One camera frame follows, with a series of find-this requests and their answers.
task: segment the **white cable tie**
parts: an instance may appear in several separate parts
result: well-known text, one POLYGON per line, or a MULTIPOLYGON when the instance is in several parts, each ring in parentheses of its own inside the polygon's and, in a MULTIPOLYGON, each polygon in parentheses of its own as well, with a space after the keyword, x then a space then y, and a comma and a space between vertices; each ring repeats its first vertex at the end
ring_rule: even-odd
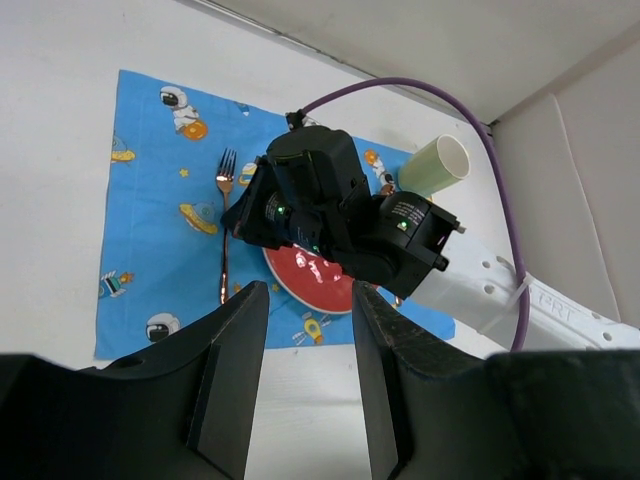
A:
POLYGON ((507 315, 507 313, 509 313, 511 311, 511 309, 516 304, 516 302, 520 299, 520 297, 522 296, 522 293, 525 291, 525 289, 529 288, 529 286, 534 281, 535 281, 535 278, 529 272, 527 272, 526 275, 524 276, 524 279, 522 280, 522 283, 520 284, 520 286, 517 288, 517 290, 515 292, 513 292, 513 295, 511 295, 509 297, 509 300, 507 300, 507 303, 504 306, 504 309, 502 310, 502 312, 500 312, 498 315, 496 315, 492 320, 490 320, 482 328, 478 329, 478 333, 481 334, 481 335, 486 335, 486 333, 489 330, 491 330, 498 323, 500 323, 504 319, 504 317, 507 315))

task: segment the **space-themed cloth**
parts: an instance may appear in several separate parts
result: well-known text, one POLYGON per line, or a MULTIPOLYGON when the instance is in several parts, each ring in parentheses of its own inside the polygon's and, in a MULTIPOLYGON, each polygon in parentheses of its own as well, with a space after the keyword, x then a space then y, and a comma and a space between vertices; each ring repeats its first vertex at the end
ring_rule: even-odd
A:
MULTIPOLYGON (((220 157, 225 148, 238 152, 234 202, 251 180, 256 156, 286 129, 283 115, 120 72, 96 279, 97 358, 128 355, 219 306, 220 157)), ((357 138, 355 144, 375 191, 409 156, 357 138)), ((231 293, 252 280, 269 286, 267 348, 353 343, 351 315, 319 314, 294 299, 276 282, 261 249, 230 239, 229 268, 231 293)), ((440 338, 454 335, 447 315, 409 300, 398 309, 440 338)))

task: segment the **metal fork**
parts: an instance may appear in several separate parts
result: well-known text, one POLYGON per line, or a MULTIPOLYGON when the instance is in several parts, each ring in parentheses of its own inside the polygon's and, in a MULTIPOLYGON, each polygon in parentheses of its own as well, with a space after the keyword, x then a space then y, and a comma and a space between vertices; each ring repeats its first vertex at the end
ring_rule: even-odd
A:
MULTIPOLYGON (((224 196, 224 211, 229 209, 229 194, 233 189, 233 173, 236 170, 236 151, 228 148, 224 149, 218 173, 216 174, 216 184, 224 196)), ((222 237, 222 273, 220 274, 220 303, 229 299, 229 238, 227 229, 224 229, 222 237)))

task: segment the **table surface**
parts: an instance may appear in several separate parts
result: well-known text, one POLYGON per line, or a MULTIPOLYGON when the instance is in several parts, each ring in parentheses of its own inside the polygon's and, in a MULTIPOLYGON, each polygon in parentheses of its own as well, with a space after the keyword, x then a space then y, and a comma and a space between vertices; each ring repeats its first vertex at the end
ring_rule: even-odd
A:
MULTIPOLYGON (((14 3, 0 17, 0 352, 91 364, 118 70, 275 112, 361 78, 299 47, 173 0, 14 3)), ((440 134, 471 154, 436 195, 509 257, 491 168, 469 125, 386 89, 314 112, 352 135, 416 151, 440 134)), ((499 349, 458 323, 452 343, 499 349)), ((369 478, 353 346, 265 352, 247 478, 369 478)))

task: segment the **plate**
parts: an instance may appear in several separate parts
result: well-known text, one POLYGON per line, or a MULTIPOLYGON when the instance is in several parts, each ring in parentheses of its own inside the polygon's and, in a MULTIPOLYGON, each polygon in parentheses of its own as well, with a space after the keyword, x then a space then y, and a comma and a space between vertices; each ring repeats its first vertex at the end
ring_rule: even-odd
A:
POLYGON ((296 300, 318 312, 351 312, 353 278, 342 267, 294 245, 279 250, 262 249, 271 273, 296 300))

